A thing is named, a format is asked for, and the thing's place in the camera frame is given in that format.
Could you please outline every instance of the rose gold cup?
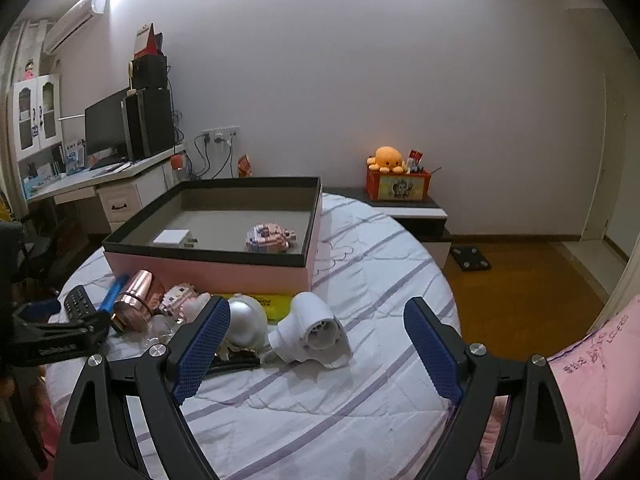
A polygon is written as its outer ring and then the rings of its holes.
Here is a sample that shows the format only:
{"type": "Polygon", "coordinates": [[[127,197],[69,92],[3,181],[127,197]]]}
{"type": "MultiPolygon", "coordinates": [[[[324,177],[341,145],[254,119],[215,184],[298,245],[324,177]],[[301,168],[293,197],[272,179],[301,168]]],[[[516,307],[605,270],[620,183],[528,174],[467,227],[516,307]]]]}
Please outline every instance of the rose gold cup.
{"type": "Polygon", "coordinates": [[[118,332],[142,332],[162,300],[164,287],[148,270],[139,270],[113,305],[111,324],[118,332]]]}

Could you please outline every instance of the air conditioner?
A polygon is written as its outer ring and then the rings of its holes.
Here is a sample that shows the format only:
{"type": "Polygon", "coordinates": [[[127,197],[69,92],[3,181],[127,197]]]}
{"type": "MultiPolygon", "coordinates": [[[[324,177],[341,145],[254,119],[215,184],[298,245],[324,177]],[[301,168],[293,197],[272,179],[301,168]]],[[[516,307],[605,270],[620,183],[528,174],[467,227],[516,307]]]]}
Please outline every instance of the air conditioner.
{"type": "Polygon", "coordinates": [[[80,0],[60,18],[44,37],[45,54],[53,54],[58,47],[68,40],[80,27],[94,16],[104,13],[107,0],[80,0]]]}

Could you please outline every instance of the door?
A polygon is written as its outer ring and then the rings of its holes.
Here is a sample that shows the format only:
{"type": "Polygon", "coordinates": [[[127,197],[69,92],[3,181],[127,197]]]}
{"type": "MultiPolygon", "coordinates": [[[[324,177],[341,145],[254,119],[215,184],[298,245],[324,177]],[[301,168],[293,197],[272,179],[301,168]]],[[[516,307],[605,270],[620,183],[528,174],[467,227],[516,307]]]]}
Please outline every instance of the door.
{"type": "Polygon", "coordinates": [[[625,100],[605,76],[606,113],[600,173],[580,240],[602,240],[616,207],[625,157],[625,100]]]}
{"type": "Polygon", "coordinates": [[[60,92],[57,75],[38,78],[38,137],[40,149],[62,142],[60,118],[60,92]]]}
{"type": "Polygon", "coordinates": [[[23,160],[40,150],[36,122],[37,87],[37,79],[29,79],[14,85],[12,122],[17,160],[23,160]]]}

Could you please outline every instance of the baseboard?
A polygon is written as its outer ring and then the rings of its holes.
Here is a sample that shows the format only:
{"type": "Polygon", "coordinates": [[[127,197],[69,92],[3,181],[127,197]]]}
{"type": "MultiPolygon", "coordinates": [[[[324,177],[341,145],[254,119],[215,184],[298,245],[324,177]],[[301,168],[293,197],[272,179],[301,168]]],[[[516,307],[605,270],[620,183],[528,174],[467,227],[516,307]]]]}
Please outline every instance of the baseboard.
{"type": "Polygon", "coordinates": [[[604,290],[604,287],[600,285],[600,282],[596,280],[594,275],[589,272],[589,269],[587,269],[587,267],[585,267],[582,262],[578,258],[576,258],[562,242],[552,243],[551,245],[555,247],[556,250],[558,250],[558,252],[566,258],[571,266],[578,272],[578,274],[580,274],[583,280],[587,282],[587,284],[596,293],[597,297],[600,298],[600,301],[604,306],[604,304],[609,301],[609,293],[604,290]]]}
{"type": "Polygon", "coordinates": [[[616,251],[616,253],[618,254],[618,256],[620,256],[620,258],[622,258],[628,263],[629,257],[626,255],[625,251],[623,251],[617,243],[615,243],[607,235],[605,235],[604,241],[607,243],[609,247],[611,247],[614,251],[616,251]]]}
{"type": "Polygon", "coordinates": [[[498,242],[577,242],[580,235],[452,235],[455,244],[498,242]]]}

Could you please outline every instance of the red package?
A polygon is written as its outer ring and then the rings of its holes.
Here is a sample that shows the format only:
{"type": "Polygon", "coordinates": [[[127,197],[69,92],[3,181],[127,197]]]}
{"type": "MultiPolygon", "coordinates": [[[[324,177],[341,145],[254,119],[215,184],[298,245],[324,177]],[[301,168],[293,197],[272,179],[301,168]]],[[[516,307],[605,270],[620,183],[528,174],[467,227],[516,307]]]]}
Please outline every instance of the red package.
{"type": "Polygon", "coordinates": [[[238,159],[238,176],[240,178],[252,176],[251,163],[249,162],[249,157],[247,157],[246,154],[238,159]]]}
{"type": "Polygon", "coordinates": [[[411,150],[409,152],[409,157],[412,158],[415,162],[415,165],[418,166],[420,164],[420,160],[422,159],[422,153],[411,150]]]}

